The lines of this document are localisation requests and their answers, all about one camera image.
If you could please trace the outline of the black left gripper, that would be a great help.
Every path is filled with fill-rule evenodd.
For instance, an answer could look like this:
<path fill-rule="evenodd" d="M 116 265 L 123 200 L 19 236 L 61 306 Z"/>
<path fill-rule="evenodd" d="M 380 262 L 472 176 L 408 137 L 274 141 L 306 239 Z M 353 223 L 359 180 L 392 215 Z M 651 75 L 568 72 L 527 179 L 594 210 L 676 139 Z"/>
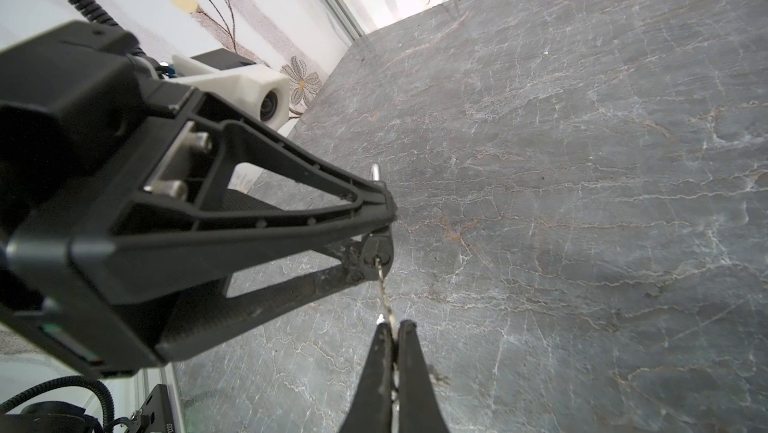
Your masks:
<path fill-rule="evenodd" d="M 226 342 L 228 105 L 73 21 L 1 56 L 1 318 L 92 377 Z"/>

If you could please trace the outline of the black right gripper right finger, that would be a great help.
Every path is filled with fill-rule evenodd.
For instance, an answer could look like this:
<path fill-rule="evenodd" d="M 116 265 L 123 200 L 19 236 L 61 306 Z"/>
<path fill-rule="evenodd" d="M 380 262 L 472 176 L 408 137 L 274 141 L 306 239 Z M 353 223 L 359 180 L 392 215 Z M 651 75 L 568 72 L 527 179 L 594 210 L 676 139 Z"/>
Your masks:
<path fill-rule="evenodd" d="M 404 320 L 400 324 L 397 345 L 399 432 L 448 432 L 415 322 Z"/>

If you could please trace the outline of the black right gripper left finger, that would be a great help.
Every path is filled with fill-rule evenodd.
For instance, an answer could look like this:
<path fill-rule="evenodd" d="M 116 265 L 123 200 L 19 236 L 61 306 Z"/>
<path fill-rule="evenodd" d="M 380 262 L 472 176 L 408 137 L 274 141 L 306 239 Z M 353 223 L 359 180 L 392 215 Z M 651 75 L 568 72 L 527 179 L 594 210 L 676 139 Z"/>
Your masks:
<path fill-rule="evenodd" d="M 391 326 L 378 324 L 341 433 L 392 431 L 394 352 Z"/>

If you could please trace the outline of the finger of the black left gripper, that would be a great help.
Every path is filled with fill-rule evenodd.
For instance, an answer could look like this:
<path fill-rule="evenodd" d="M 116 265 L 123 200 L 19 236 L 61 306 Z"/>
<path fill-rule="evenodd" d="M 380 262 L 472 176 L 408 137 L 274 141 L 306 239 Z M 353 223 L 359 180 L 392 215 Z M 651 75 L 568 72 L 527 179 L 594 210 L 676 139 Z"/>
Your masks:
<path fill-rule="evenodd" d="M 212 148 L 193 158 L 189 199 L 147 189 L 185 127 Z M 337 199 L 334 206 L 281 209 L 223 205 L 237 165 L 252 163 Z M 70 259 L 110 303 L 137 304 L 308 250 L 339 252 L 361 236 L 365 265 L 390 263 L 392 195 L 248 120 L 222 99 L 197 94 L 173 119 L 148 117 L 98 177 L 99 194 L 74 229 Z"/>
<path fill-rule="evenodd" d="M 168 362 L 190 359 L 307 304 L 378 280 L 384 236 L 369 234 L 317 252 L 339 263 L 234 297 L 226 295 L 223 280 L 182 292 L 156 345 L 160 357 Z"/>

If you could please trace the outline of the silver key bunch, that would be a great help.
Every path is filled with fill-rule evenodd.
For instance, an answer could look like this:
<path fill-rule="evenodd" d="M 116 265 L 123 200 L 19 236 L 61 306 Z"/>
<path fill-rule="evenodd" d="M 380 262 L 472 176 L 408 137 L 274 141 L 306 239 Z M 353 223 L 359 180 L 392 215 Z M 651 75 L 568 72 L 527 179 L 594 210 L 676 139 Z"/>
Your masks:
<path fill-rule="evenodd" d="M 376 267 L 376 271 L 378 274 L 379 292 L 380 292 L 381 304 L 383 308 L 382 319 L 385 320 L 386 323 L 389 325 L 391 330 L 393 346 L 394 348 L 397 348 L 399 325 L 394 315 L 394 310 L 391 304 L 391 298 L 386 292 L 385 276 L 384 276 L 382 260 L 379 257 L 376 257 L 374 259 L 374 265 Z"/>

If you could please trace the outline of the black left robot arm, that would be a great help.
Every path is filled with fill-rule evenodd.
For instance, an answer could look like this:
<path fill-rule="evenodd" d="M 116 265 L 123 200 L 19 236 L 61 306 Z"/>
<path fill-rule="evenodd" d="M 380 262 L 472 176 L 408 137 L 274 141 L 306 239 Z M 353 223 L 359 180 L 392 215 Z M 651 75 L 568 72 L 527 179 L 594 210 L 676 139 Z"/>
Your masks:
<path fill-rule="evenodd" d="M 1 319 L 74 370 L 5 432 L 108 432 L 105 386 L 390 268 L 387 189 L 71 22 L 1 55 Z"/>

